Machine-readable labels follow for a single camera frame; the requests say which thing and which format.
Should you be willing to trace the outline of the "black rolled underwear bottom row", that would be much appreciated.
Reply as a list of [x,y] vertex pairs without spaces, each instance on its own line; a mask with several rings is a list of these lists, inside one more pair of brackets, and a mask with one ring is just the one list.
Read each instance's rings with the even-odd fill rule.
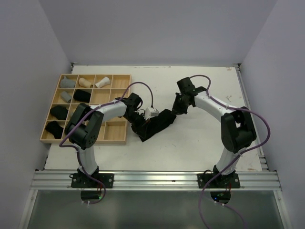
[[47,123],[45,130],[51,133],[55,139],[61,139],[63,127],[61,127],[57,121]]

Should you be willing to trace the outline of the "beige rolled underwear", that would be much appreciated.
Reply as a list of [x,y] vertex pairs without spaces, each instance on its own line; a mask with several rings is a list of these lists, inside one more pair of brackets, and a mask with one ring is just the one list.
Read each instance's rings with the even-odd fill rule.
[[84,88],[92,88],[93,84],[92,82],[86,80],[85,78],[81,77],[78,81],[79,86]]

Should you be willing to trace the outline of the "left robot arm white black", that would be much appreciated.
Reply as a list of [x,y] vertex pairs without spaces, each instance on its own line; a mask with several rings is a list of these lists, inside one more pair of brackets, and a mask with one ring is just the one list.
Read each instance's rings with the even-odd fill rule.
[[115,117],[124,117],[132,130],[140,137],[146,135],[146,120],[138,113],[142,99],[132,93],[127,98],[116,98],[98,106],[80,104],[66,125],[64,132],[71,147],[76,149],[79,167],[69,175],[72,188],[112,188],[114,174],[100,173],[94,156],[94,144],[98,140],[102,124]]

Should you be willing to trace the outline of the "black rolled underwear second row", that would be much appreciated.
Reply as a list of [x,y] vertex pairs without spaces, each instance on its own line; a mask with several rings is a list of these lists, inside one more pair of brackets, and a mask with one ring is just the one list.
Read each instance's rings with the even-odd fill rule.
[[91,98],[91,93],[81,89],[77,89],[73,94],[73,98],[74,100],[79,102],[89,103]]

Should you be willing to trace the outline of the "grey rolled underwear second row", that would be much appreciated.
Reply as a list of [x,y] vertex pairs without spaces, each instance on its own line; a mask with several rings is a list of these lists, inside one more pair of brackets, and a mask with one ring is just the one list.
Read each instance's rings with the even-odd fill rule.
[[72,100],[72,96],[66,91],[61,92],[60,97],[66,103],[70,103]]

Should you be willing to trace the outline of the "grey rolled underwear top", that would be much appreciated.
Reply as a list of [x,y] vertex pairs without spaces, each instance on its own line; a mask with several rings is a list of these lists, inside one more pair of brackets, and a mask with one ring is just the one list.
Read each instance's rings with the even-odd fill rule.
[[63,78],[60,81],[59,87],[60,88],[75,88],[76,82],[72,79],[67,78],[66,76],[63,76]]

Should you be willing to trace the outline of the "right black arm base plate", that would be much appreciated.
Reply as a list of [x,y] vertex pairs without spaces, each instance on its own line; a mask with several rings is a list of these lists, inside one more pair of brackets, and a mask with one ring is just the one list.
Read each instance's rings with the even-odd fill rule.
[[[197,174],[197,182],[198,188],[203,189],[205,184],[211,180],[214,176],[216,176],[215,172],[211,172],[210,170],[198,173]],[[206,188],[209,189],[226,189],[226,188],[240,188],[239,176],[235,172],[232,175],[220,175],[213,181],[211,181]]]

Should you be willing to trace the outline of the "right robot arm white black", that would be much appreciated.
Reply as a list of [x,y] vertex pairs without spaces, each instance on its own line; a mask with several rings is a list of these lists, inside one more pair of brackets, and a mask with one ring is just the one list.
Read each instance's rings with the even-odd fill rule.
[[240,184],[235,167],[241,152],[246,150],[257,138],[253,120],[246,107],[235,107],[213,98],[207,88],[195,87],[190,77],[177,82],[179,92],[173,103],[175,115],[187,113],[188,107],[206,111],[221,124],[221,141],[224,146],[219,161],[210,174],[199,174],[199,187],[221,188],[230,183],[239,188]]

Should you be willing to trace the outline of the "aluminium mounting rail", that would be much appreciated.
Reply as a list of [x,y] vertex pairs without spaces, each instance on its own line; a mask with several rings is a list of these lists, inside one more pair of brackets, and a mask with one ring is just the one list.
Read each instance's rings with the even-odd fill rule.
[[[71,187],[72,170],[36,171],[31,182],[33,190],[68,190]],[[147,171],[101,171],[114,174],[113,190],[200,190],[197,174],[202,172],[147,172]],[[209,189],[274,191],[281,185],[276,172],[237,172],[240,188]],[[75,188],[76,190],[95,190],[96,188]]]

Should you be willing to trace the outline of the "white underwear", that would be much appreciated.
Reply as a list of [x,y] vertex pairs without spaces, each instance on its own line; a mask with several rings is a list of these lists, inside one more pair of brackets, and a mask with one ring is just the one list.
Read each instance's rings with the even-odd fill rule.
[[98,81],[97,83],[95,83],[95,86],[97,88],[102,88],[104,86],[110,85],[111,84],[111,80],[108,77],[104,77],[102,78],[100,81]]

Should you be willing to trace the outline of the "black rolled underwear third row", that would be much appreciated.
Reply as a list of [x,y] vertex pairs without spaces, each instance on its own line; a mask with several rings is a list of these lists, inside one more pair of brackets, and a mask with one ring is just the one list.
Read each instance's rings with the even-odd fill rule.
[[66,117],[68,115],[68,109],[64,106],[57,105],[50,109],[50,114],[54,116],[58,120],[66,120]]

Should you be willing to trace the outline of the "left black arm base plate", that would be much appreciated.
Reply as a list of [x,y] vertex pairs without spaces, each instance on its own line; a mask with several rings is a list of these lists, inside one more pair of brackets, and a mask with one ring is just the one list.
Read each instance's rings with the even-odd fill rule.
[[[93,178],[102,182],[106,188],[113,187],[114,174],[111,173],[98,173],[93,174]],[[98,188],[99,183],[87,177],[84,173],[73,173],[69,175],[71,178],[72,188]]]

